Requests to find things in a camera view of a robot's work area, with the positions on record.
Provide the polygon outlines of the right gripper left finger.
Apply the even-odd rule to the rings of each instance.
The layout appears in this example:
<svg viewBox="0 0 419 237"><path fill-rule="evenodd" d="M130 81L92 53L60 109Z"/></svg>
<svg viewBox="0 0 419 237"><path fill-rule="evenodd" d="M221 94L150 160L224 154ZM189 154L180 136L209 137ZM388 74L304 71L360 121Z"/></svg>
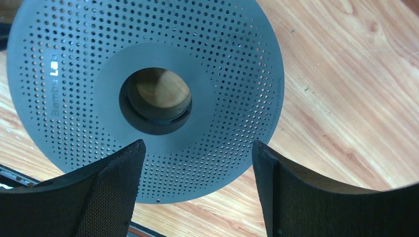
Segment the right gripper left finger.
<svg viewBox="0 0 419 237"><path fill-rule="evenodd" d="M145 152L143 140L137 140L33 187L1 190L1 236L126 236Z"/></svg>

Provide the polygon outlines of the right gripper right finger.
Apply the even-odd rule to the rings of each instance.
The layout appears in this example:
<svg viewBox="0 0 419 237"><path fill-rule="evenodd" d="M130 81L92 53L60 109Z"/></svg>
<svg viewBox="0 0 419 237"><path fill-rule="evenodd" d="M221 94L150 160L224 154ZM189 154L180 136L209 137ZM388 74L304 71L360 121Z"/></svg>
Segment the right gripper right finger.
<svg viewBox="0 0 419 237"><path fill-rule="evenodd" d="M419 186L376 191L304 167L254 141L252 162L270 237L416 237Z"/></svg>

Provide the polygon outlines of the dark grey cable spool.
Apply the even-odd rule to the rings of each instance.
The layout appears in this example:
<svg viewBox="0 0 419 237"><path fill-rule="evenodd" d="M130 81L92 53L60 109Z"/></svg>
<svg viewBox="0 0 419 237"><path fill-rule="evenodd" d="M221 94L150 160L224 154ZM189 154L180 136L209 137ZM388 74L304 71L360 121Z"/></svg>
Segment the dark grey cable spool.
<svg viewBox="0 0 419 237"><path fill-rule="evenodd" d="M145 118L128 79L161 68L191 104ZM165 204L215 192L268 143L284 100L281 51L254 0L26 0L9 33L15 109L42 153L67 173L142 139L136 201Z"/></svg>

